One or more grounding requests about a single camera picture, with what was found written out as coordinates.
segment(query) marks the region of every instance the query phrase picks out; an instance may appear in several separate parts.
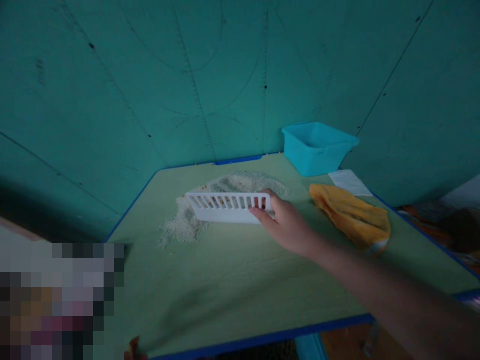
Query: table surface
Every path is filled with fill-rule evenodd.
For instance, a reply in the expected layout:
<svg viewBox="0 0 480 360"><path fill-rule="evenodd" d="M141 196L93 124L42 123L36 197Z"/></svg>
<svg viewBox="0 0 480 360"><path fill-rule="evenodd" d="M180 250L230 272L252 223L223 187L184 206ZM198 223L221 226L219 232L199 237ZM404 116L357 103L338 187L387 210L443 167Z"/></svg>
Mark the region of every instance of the table surface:
<svg viewBox="0 0 480 360"><path fill-rule="evenodd" d="M310 184L333 185L330 177L302 177L283 154L159 171L108 240L128 249L123 297L115 296L115 317L105 318L105 336L122 337L126 349L140 335L150 358L189 358L367 319L365 308L338 281L278 246L259 225L215 223L198 242L158 248L158 228L176 215L176 199L233 171L260 171L284 182L287 199L314 228L346 241L310 198ZM389 211L392 235L381 261L449 294L480 288L477 278L383 202L360 198ZM122 326L115 326L119 317Z"/></svg>

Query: finger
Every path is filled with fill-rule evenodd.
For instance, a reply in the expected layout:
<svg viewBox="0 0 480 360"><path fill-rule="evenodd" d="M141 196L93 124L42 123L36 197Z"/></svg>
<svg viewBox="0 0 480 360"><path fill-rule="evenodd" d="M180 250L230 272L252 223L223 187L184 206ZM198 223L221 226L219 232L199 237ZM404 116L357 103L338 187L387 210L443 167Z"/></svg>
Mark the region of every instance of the finger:
<svg viewBox="0 0 480 360"><path fill-rule="evenodd" d="M279 197L275 192L273 192L272 190L270 190L270 189L268 189L268 188L267 188L267 189L263 189L262 191L259 191L259 193L268 194L268 195L270 195L271 198L278 198L278 197Z"/></svg>
<svg viewBox="0 0 480 360"><path fill-rule="evenodd" d="M250 212L258 219L258 221L270 233L270 235L273 236L277 232L277 227L279 225L269 214L267 214L266 211L259 209L258 207L252 207Z"/></svg>
<svg viewBox="0 0 480 360"><path fill-rule="evenodd" d="M259 191L259 193L265 193L270 195L271 206L273 208L273 211L275 211L275 209L277 209L280 203L283 201L281 198L279 198L279 196L275 192L273 192L268 188L263 189L262 191Z"/></svg>

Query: green wall panel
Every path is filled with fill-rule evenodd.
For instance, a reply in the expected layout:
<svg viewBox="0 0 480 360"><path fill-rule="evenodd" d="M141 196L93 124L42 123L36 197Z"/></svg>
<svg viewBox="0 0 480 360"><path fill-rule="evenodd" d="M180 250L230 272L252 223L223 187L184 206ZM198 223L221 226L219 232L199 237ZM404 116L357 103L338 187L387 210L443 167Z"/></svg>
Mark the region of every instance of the green wall panel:
<svg viewBox="0 0 480 360"><path fill-rule="evenodd" d="M470 1L6 0L0 131L122 214L158 169L278 152L283 126L320 121L360 131L343 166L408 203L479 172L478 14ZM47 204L51 185L35 186ZM79 200L55 197L74 219Z"/></svg>
<svg viewBox="0 0 480 360"><path fill-rule="evenodd" d="M42 215L61 221L98 241L103 240L120 219L120 214L1 134L0 154L0 187L16 193L15 196L21 195L26 203L40 205ZM21 204L8 206L19 207Z"/></svg>
<svg viewBox="0 0 480 360"><path fill-rule="evenodd" d="M480 2L437 1L343 163L392 205L480 173Z"/></svg>

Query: white plastic basket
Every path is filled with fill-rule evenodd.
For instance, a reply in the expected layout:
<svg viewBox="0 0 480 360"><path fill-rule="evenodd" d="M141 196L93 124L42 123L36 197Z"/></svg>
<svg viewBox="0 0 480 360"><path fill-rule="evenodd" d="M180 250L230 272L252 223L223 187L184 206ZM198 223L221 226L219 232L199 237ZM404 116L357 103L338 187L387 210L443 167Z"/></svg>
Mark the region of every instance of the white plastic basket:
<svg viewBox="0 0 480 360"><path fill-rule="evenodd" d="M200 221L260 224L249 211L252 207L274 217L270 195L263 192L188 192L186 197Z"/></svg>

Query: pixelated area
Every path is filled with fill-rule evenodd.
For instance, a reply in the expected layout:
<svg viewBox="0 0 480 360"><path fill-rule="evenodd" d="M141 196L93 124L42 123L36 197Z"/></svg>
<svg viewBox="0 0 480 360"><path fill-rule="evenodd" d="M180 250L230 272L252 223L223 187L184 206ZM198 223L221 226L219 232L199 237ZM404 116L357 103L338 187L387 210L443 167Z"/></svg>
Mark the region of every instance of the pixelated area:
<svg viewBox="0 0 480 360"><path fill-rule="evenodd" d="M0 242L0 359L90 359L124 261L118 243Z"/></svg>

